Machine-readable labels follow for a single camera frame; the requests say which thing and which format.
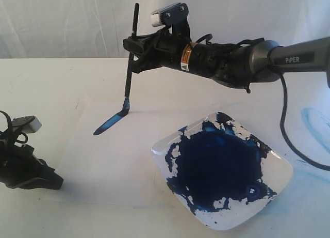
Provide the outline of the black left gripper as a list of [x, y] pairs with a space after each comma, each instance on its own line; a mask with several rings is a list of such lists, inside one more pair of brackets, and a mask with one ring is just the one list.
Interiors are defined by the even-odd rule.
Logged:
[[1, 182], [10, 189], [61, 189], [64, 179], [33, 154], [31, 146], [9, 146], [1, 136]]

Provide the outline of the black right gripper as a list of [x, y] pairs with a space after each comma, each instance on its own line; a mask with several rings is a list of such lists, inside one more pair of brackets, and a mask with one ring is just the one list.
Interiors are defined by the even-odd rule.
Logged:
[[123, 48], [129, 52], [145, 52], [138, 60], [131, 62], [133, 73], [165, 67], [215, 79], [220, 67], [226, 65], [232, 44], [212, 43], [210, 36], [206, 34], [193, 42], [163, 28], [148, 35], [129, 36], [123, 39]]

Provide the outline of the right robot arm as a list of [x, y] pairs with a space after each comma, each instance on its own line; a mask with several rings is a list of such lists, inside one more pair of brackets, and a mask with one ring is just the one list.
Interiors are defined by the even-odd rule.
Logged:
[[123, 47], [137, 57], [131, 63], [134, 73], [166, 67], [235, 89], [275, 82], [288, 72], [329, 74], [328, 37], [289, 46], [264, 38], [202, 44], [163, 28], [150, 35], [128, 37]]

